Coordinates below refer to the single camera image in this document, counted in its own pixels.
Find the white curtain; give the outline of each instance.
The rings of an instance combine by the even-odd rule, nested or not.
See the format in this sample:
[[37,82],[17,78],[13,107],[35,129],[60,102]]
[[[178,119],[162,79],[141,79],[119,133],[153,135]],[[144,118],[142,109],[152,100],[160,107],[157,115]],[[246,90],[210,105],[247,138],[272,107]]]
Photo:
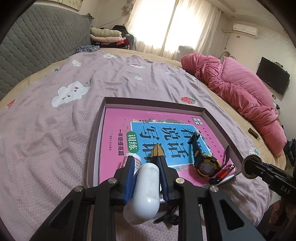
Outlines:
[[207,54],[220,14],[206,0],[136,0],[126,27],[136,51],[180,60]]

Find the stack of blankets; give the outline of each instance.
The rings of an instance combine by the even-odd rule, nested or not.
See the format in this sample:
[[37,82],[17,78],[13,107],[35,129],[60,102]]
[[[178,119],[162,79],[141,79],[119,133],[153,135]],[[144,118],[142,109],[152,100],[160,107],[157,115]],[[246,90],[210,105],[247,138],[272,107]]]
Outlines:
[[91,28],[91,40],[93,45],[99,45],[101,48],[129,48],[129,41],[122,37],[118,30],[107,28]]

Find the metal screw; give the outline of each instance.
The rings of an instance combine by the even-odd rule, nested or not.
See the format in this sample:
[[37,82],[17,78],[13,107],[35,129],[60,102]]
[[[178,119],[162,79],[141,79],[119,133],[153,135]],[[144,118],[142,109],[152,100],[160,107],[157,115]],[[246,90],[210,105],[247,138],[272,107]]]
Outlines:
[[219,191],[219,188],[217,186],[210,186],[210,190],[212,192],[218,192]]
[[185,180],[181,177],[176,178],[176,183],[183,184]]
[[114,184],[114,183],[117,182],[117,179],[114,178],[114,177],[112,177],[112,178],[109,178],[109,179],[108,179],[108,182],[109,182],[110,184]]
[[83,186],[76,186],[74,187],[75,192],[81,192],[83,190]]

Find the white bottle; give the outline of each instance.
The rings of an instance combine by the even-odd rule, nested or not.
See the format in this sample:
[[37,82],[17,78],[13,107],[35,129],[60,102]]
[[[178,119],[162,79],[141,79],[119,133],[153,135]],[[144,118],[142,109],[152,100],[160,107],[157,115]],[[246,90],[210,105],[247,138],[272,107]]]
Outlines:
[[132,200],[124,207],[124,219],[133,225],[152,219],[159,209],[159,169],[153,163],[145,163],[138,170]]

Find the ceiling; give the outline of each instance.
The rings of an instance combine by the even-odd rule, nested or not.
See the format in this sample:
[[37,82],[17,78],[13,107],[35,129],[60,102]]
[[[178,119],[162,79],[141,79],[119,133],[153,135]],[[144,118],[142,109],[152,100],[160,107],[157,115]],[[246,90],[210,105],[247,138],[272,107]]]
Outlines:
[[285,34],[277,19],[257,0],[208,0],[229,20],[257,24]]

